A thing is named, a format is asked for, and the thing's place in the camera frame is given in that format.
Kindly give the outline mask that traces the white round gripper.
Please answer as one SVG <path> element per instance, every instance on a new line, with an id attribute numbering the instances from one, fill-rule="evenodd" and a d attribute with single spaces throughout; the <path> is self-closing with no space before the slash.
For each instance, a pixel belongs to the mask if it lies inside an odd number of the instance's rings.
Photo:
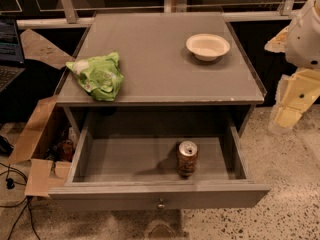
<path id="1" fill-rule="evenodd" d="M 320 0 L 307 0 L 289 26 L 271 38 L 264 49 L 285 53 L 289 63 L 304 67 L 291 76 L 282 75 L 277 86 L 269 130 L 284 134 L 320 97 Z"/>

